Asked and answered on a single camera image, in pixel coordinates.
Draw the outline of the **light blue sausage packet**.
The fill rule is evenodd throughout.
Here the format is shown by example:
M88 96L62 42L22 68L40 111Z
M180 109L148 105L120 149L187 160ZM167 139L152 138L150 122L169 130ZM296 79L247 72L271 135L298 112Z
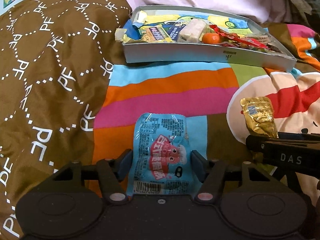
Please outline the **light blue sausage packet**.
M133 134L133 162L127 194L189 194L201 187L190 154L206 157L207 119L180 114L142 114Z

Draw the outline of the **gold foil snack packet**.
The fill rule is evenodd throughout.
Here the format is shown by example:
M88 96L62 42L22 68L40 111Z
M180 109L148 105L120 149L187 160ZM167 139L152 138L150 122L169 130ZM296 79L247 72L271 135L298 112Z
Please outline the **gold foil snack packet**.
M268 97L243 98L240 100L240 105L250 135L278 137L278 130L274 122L274 109Z

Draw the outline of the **round cracker clear packet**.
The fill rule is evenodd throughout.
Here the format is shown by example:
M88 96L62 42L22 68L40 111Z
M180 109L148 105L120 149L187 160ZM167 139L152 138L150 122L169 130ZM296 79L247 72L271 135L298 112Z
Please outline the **round cracker clear packet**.
M255 40L259 41L260 43L266 45L268 48L275 46L273 39L267 33L247 34L244 36L244 38L255 39Z

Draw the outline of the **red spicy snack packet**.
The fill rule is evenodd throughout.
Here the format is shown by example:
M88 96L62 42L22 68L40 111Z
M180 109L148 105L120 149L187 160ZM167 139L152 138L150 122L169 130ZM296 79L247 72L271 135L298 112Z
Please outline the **red spicy snack packet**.
M235 33L227 33L215 24L210 24L209 27L216 35L213 44L243 49L268 49L267 45L259 42L255 38L240 37Z

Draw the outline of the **orange mandarin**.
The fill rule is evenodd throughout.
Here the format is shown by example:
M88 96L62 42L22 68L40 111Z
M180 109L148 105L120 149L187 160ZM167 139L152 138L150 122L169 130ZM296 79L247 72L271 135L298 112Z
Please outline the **orange mandarin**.
M220 44L222 38L217 33L205 33L202 36L201 42L204 44Z

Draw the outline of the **blue rice cracker packet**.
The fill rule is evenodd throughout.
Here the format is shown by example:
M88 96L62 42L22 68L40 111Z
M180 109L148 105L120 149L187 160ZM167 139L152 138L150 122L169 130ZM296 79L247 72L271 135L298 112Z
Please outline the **blue rice cracker packet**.
M199 43L207 28L203 19L193 18L189 22L176 23L169 29L170 38L178 43Z

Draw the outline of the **yellow biscuit packet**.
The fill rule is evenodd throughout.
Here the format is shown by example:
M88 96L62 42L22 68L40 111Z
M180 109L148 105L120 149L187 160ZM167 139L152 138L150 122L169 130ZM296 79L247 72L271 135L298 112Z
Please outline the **yellow biscuit packet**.
M144 25L139 29L140 39L149 43L171 43L173 40L161 24L155 26Z

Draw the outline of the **brown snack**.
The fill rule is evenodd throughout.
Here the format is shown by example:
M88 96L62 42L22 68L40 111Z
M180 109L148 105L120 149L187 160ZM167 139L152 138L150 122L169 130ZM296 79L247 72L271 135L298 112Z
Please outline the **brown snack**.
M270 53L278 53L278 54L283 54L283 52L276 46L274 46L273 44L267 44L267 51L269 51Z

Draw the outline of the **grey tray with drawing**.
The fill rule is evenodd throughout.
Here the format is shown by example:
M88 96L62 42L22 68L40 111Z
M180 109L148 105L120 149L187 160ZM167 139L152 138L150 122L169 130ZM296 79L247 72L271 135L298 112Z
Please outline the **grey tray with drawing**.
M138 19L140 11L149 16L165 14L186 14L202 16L225 16L244 20L249 29L255 33L265 31L253 20L218 10L210 10L195 7L182 7L174 5L146 5L139 6L132 13L131 22ZM277 39L271 36L275 46L282 54L268 54L242 48L223 47L210 44L198 43L125 43L123 44L125 59L127 63L142 62L221 62L232 64L245 64L249 66L272 68L290 72L295 66L297 59Z

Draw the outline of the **brown PF patterned pillow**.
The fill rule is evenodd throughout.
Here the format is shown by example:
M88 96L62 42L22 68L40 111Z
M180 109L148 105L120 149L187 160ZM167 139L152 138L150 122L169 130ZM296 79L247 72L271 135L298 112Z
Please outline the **brown PF patterned pillow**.
M1 239L18 200L70 161L90 164L126 0L24 0L1 16Z

